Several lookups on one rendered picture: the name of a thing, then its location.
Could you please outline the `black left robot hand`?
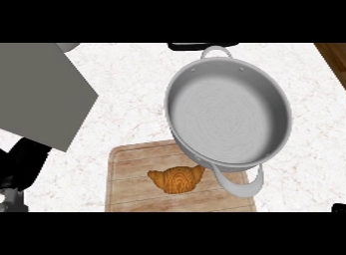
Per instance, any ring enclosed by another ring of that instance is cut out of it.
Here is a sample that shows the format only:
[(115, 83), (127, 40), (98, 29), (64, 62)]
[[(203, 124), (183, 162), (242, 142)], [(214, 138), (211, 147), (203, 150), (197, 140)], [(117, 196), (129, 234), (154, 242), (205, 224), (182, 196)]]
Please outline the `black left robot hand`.
[(9, 151), (0, 149), (0, 190), (27, 189), (38, 176), (50, 148), (22, 137)]

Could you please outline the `pale wooden cutting board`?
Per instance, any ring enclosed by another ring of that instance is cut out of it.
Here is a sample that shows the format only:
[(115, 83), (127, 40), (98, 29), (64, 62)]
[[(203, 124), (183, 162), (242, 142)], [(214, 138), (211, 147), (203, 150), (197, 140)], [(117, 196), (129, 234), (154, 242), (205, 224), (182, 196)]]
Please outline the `pale wooden cutting board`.
[(251, 198), (232, 196), (207, 169), (191, 192), (166, 194), (148, 177), (149, 170), (195, 166), (173, 140), (121, 145), (111, 150), (105, 210), (117, 211), (256, 211)]

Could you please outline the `golden brown croissant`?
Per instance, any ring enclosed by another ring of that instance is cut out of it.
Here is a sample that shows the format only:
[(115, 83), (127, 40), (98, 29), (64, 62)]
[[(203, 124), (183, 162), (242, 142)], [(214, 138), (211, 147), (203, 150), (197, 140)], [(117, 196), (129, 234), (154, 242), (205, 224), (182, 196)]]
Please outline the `golden brown croissant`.
[(149, 170), (148, 177), (157, 188), (167, 194), (186, 193), (195, 189), (203, 177), (204, 167), (176, 166), (164, 171)]

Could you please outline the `pale grey rounded object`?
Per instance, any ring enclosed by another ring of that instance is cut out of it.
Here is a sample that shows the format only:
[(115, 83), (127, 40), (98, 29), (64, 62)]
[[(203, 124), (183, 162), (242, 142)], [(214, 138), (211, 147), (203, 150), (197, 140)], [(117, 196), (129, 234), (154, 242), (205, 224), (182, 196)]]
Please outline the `pale grey rounded object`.
[(68, 53), (78, 47), (78, 43), (58, 43), (58, 47), (61, 48), (64, 53)]

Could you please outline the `black appliance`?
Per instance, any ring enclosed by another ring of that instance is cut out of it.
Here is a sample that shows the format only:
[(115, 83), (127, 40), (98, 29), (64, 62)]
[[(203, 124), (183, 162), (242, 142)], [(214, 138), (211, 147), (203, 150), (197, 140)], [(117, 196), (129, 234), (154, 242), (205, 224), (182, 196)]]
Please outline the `black appliance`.
[(173, 51), (201, 51), (210, 46), (231, 47), (238, 43), (167, 43)]

